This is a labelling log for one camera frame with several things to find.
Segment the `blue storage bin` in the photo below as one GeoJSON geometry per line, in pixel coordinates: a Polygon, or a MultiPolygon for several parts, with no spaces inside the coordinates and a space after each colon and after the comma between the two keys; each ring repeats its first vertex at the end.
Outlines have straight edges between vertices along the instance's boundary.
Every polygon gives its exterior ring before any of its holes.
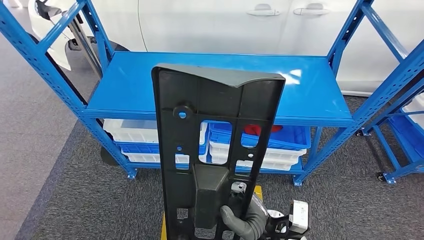
{"type": "MultiPolygon", "coordinates": [[[[229,123],[209,123],[210,140],[214,143],[230,144],[232,126],[229,123]]],[[[241,144],[255,146],[259,136],[243,133],[241,144]]],[[[308,126],[283,126],[271,133],[268,148],[301,150],[311,147],[311,128],[308,126]]]]}
{"type": "MultiPolygon", "coordinates": [[[[204,155],[207,151],[209,126],[205,132],[205,139],[202,145],[199,145],[199,155],[204,155]]],[[[159,154],[159,143],[147,143],[147,142],[124,142],[124,141],[113,141],[118,147],[122,149],[122,152],[128,154],[159,154]]]]}
{"type": "Polygon", "coordinates": [[[424,158],[424,133],[422,128],[407,116],[392,116],[390,124],[414,147],[415,151],[424,158]]]}

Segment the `white car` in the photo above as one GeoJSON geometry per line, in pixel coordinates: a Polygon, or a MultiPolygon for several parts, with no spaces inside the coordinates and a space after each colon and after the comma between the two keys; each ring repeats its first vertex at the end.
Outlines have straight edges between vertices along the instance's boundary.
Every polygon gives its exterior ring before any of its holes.
{"type": "MultiPolygon", "coordinates": [[[[74,2],[30,0],[34,33],[44,37],[74,2]]],[[[356,0],[92,2],[109,40],[129,51],[324,56],[356,0]]],[[[408,51],[424,38],[423,0],[375,0],[373,8],[408,51]]],[[[77,49],[75,43],[67,28],[48,52],[70,70],[65,49],[77,49]]],[[[369,96],[398,64],[365,17],[344,51],[337,82],[344,94],[369,96]]]]}

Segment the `yellow object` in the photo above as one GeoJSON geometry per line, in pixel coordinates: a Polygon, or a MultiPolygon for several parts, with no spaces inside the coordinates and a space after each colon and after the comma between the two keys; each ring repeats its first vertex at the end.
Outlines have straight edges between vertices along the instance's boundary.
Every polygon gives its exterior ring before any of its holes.
{"type": "MultiPolygon", "coordinates": [[[[257,185],[254,187],[254,193],[258,198],[264,200],[262,197],[262,187],[257,185]]],[[[160,240],[167,240],[167,225],[165,224],[165,214],[162,217],[162,234],[160,235],[160,240]]]]}

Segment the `hand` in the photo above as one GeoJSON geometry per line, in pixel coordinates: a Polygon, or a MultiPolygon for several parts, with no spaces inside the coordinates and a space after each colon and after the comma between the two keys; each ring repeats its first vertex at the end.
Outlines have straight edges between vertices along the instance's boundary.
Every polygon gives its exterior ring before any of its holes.
{"type": "Polygon", "coordinates": [[[222,206],[221,217],[225,225],[245,240],[258,240],[265,231],[268,220],[267,209],[263,202],[253,194],[246,213],[246,221],[234,216],[229,206],[222,206]]]}

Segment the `white storage bin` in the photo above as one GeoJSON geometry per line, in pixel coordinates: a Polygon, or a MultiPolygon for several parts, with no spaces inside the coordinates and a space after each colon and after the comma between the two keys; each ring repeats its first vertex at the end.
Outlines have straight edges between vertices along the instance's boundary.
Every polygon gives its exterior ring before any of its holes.
{"type": "MultiPolygon", "coordinates": [[[[227,161],[229,144],[209,142],[209,153],[211,161],[214,164],[224,164],[227,161]]],[[[263,158],[263,169],[275,169],[288,171],[299,162],[299,157],[306,154],[306,149],[302,150],[285,150],[276,148],[267,148],[265,157],[263,158]]],[[[238,161],[237,166],[252,167],[251,161],[238,161]]]]}
{"type": "MultiPolygon", "coordinates": [[[[207,128],[207,122],[200,125],[200,145],[205,143],[207,128]]],[[[105,119],[103,129],[112,134],[116,142],[159,143],[158,126],[155,120],[105,119]]]]}
{"type": "MultiPolygon", "coordinates": [[[[402,110],[405,113],[424,111],[424,93],[415,96],[408,105],[402,108],[402,110]]],[[[412,114],[408,115],[408,117],[424,129],[424,114],[412,114]]]]}
{"type": "MultiPolygon", "coordinates": [[[[281,163],[281,162],[273,162],[270,161],[271,159],[267,159],[267,160],[263,160],[262,162],[262,169],[274,169],[274,170],[283,170],[283,171],[289,171],[292,168],[293,164],[285,164],[285,163],[281,163]]],[[[226,155],[215,155],[212,156],[211,158],[212,163],[214,164],[224,164],[227,161],[227,156],[226,155]]],[[[252,167],[252,162],[251,161],[238,161],[237,166],[241,166],[241,167],[252,167]]]]}
{"type": "MultiPolygon", "coordinates": [[[[128,156],[128,159],[132,163],[160,163],[161,155],[158,153],[126,153],[122,154],[128,156]]],[[[199,160],[206,163],[206,155],[200,155],[199,160]]],[[[189,156],[183,154],[175,154],[175,163],[176,164],[188,164],[189,156]]]]}

